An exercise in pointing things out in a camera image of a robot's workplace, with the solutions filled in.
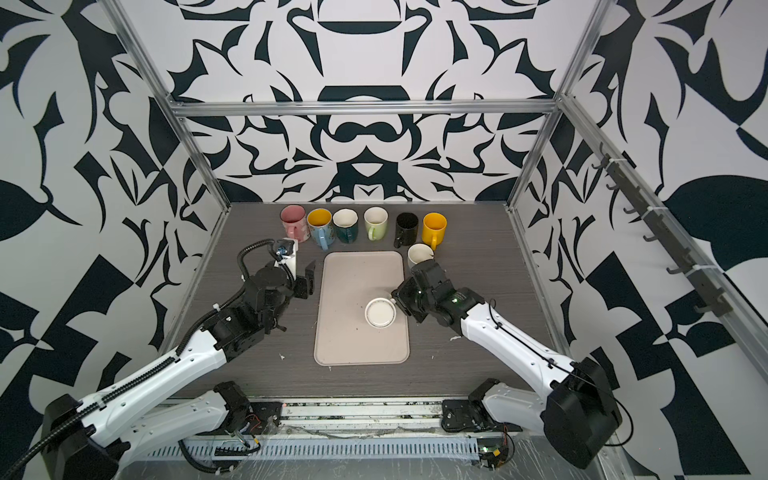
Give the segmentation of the grey mug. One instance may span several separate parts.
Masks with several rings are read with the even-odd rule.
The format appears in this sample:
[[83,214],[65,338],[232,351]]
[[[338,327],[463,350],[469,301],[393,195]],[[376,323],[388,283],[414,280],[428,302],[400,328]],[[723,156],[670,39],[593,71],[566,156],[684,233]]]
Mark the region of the grey mug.
[[434,251],[429,245],[419,243],[412,245],[407,252],[408,267],[412,269],[414,266],[434,259]]

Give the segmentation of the white mug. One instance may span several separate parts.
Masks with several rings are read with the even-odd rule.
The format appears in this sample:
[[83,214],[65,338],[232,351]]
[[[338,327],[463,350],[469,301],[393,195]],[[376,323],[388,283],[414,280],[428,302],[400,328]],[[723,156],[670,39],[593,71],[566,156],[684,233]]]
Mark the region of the white mug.
[[389,327],[397,318],[397,308],[391,298],[374,298],[364,310],[366,322],[373,328]]

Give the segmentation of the yellow mug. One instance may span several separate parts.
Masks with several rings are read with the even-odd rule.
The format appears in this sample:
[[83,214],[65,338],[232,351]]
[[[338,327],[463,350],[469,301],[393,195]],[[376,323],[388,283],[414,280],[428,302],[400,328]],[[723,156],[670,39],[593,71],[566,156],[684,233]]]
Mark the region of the yellow mug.
[[424,216],[422,225],[422,242],[433,251],[443,242],[447,229],[447,218],[437,212]]

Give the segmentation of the black mug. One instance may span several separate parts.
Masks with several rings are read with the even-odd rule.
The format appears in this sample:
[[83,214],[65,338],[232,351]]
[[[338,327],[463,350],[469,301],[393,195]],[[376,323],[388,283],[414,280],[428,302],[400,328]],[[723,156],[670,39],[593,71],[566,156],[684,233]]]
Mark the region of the black mug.
[[412,212],[403,212],[396,217],[395,248],[410,247],[417,242],[419,218]]

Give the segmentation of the pink floral mug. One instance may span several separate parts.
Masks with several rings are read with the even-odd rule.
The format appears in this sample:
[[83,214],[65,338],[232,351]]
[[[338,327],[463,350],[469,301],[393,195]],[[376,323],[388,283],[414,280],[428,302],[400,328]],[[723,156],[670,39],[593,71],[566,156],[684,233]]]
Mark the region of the pink floral mug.
[[306,219],[306,211],[300,205],[288,205],[280,213],[280,220],[285,230],[287,238],[298,242],[307,241],[310,236],[310,229]]

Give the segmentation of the light blue mug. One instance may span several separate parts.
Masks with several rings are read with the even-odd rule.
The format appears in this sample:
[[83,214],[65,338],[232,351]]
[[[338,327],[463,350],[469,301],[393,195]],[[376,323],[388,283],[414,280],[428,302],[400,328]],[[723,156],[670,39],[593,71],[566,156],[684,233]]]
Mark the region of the light blue mug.
[[325,208],[316,208],[307,215],[307,223],[312,239],[323,251],[329,250],[336,239],[332,213]]

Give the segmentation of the light green mug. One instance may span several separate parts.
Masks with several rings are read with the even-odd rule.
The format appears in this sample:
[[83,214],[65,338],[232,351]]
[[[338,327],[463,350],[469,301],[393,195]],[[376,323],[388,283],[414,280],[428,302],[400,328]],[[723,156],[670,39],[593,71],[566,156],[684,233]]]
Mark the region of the light green mug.
[[380,241],[386,236],[389,215],[382,207],[370,207],[364,213],[366,234],[370,241]]

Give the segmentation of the dark green mug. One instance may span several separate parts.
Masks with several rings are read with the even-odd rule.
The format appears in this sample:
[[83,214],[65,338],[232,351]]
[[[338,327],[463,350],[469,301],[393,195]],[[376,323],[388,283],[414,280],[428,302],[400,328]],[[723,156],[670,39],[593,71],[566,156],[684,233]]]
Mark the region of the dark green mug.
[[352,244],[358,238],[358,214],[356,211],[344,208],[336,211],[332,217],[334,231],[339,241]]

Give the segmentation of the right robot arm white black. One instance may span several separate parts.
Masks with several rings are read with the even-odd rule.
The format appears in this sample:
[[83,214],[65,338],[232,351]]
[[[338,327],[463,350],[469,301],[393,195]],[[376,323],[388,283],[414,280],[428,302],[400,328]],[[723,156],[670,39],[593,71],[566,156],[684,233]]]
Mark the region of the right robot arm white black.
[[591,358],[575,361],[538,342],[475,291],[455,288],[434,260],[414,266],[391,293],[395,305],[417,322],[440,325],[485,348],[531,388],[519,395],[487,380],[473,395],[482,413],[543,435],[572,466],[585,469],[629,417],[608,375]]

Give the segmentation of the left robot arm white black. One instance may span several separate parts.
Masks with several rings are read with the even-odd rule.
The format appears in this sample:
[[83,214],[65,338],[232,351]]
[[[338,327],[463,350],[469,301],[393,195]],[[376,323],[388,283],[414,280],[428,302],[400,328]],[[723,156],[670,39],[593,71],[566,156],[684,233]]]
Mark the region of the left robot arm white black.
[[314,292],[315,266],[296,272],[299,241],[263,239],[243,248],[236,263],[241,288],[199,318],[178,346],[132,375],[76,400],[64,395],[45,410],[41,439],[4,473],[19,479],[41,456],[53,479],[112,479],[137,458],[202,432],[237,435],[250,402],[223,382],[202,396],[157,411],[172,394],[246,352],[279,328],[294,298]]

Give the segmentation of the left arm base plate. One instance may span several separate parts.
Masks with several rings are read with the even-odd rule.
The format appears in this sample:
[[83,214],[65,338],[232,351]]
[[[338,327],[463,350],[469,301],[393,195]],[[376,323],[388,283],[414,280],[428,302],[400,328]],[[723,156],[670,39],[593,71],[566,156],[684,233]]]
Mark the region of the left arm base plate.
[[241,432],[252,436],[274,434],[282,423],[283,406],[280,401],[251,402]]

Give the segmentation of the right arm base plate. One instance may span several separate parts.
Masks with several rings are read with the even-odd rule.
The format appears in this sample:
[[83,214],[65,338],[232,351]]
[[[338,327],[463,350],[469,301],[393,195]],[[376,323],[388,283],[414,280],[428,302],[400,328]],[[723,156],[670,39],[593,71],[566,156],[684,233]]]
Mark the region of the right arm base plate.
[[448,433],[522,432],[515,424],[493,420],[480,402],[468,399],[446,399],[441,403],[440,426]]

